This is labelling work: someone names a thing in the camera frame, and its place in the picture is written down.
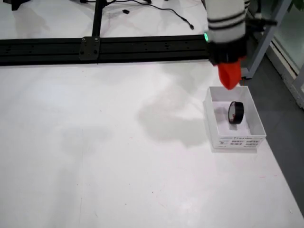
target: black bracket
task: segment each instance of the black bracket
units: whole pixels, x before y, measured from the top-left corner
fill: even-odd
[[[22,3],[27,2],[27,1],[30,1],[30,0],[3,0],[3,2],[11,4],[12,11],[17,10]]]
[[[81,39],[79,59],[97,60],[99,57],[100,37],[83,37]]]

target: white box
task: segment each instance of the white box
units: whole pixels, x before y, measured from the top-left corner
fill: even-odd
[[[228,109],[232,101],[244,105],[244,118],[240,124],[230,124]],[[211,86],[207,90],[204,103],[205,118],[215,149],[256,149],[266,138],[261,119],[247,86],[237,86],[227,90]]]

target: gray floor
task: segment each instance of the gray floor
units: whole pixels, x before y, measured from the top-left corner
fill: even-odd
[[[304,111],[267,57],[242,84],[250,89],[267,141],[304,215]]]

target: black stripe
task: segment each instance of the black stripe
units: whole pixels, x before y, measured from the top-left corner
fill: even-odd
[[[242,16],[243,14],[245,14],[245,10],[238,13],[238,14],[235,14],[235,15],[232,15],[230,17],[226,17],[226,18],[219,18],[219,19],[209,19],[207,18],[208,22],[209,23],[219,23],[219,22],[223,22],[223,21],[227,21],[227,20],[232,20],[232,19],[235,19],[235,18],[238,18],[240,16]]]
[[[245,21],[245,19],[242,19],[242,20],[237,21],[237,22],[235,22],[235,23],[233,23],[233,24],[230,24],[230,25],[218,26],[218,27],[208,26],[208,28],[209,28],[210,30],[224,30],[224,29],[229,29],[229,28],[235,27],[235,26],[237,26],[237,25],[239,25],[239,24],[242,24],[244,21]]]

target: green indicator light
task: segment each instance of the green indicator light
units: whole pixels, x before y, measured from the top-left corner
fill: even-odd
[[[208,42],[209,37],[208,37],[207,33],[204,33],[204,36],[205,36],[205,40]]]

